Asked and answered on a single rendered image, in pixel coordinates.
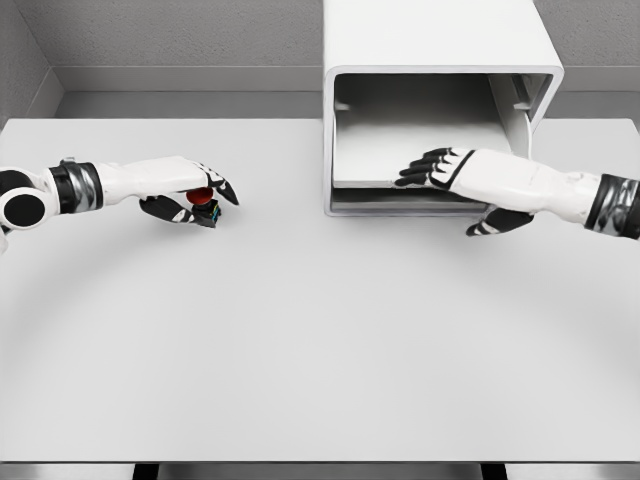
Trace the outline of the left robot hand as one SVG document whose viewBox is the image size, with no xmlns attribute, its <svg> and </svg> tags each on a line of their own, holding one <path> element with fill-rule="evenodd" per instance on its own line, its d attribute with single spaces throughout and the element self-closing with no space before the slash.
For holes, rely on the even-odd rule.
<svg viewBox="0 0 640 480">
<path fill-rule="evenodd" d="M 211 187 L 231 204 L 238 206 L 239 199 L 227 179 L 199 162 L 174 156 L 139 164 L 142 168 L 139 205 L 143 212 L 160 220 L 176 224 L 195 224 L 192 204 L 186 192 Z"/>
</svg>

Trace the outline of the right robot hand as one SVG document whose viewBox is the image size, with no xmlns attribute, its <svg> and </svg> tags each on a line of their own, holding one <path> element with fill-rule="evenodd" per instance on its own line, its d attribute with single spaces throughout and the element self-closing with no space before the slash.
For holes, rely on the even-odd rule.
<svg viewBox="0 0 640 480">
<path fill-rule="evenodd" d="M 511 232 L 532 222 L 542 191 L 533 161 L 487 149 L 443 147 L 427 151 L 399 172 L 397 187 L 424 186 L 491 204 L 493 209 L 466 230 L 487 236 Z"/>
</svg>

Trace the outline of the red button black load switch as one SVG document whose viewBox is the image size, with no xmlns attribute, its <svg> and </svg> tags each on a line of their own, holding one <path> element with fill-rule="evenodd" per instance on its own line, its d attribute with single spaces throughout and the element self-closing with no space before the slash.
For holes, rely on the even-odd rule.
<svg viewBox="0 0 640 480">
<path fill-rule="evenodd" d="M 191 213 L 195 223 L 207 228 L 216 227 L 221 210 L 211 187 L 187 191 L 186 199 L 192 204 Z"/>
</svg>

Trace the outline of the white tabletop storage cabinet shell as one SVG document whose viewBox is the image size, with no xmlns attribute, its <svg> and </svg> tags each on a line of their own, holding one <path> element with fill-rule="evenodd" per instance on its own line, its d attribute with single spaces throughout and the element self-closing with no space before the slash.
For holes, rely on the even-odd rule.
<svg viewBox="0 0 640 480">
<path fill-rule="evenodd" d="M 482 214 L 396 180 L 440 147 L 530 156 L 565 73 L 534 0 L 323 0 L 323 14 L 325 211 Z"/>
</svg>

